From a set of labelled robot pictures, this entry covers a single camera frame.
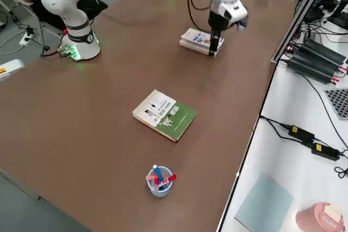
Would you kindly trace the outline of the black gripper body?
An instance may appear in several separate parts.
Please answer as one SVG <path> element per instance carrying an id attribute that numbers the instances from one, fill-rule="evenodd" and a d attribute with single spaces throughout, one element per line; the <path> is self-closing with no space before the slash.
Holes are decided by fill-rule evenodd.
<path id="1" fill-rule="evenodd" d="M 210 11 L 208 24 L 210 25 L 212 32 L 221 32 L 227 29 L 229 20 L 219 14 Z"/>

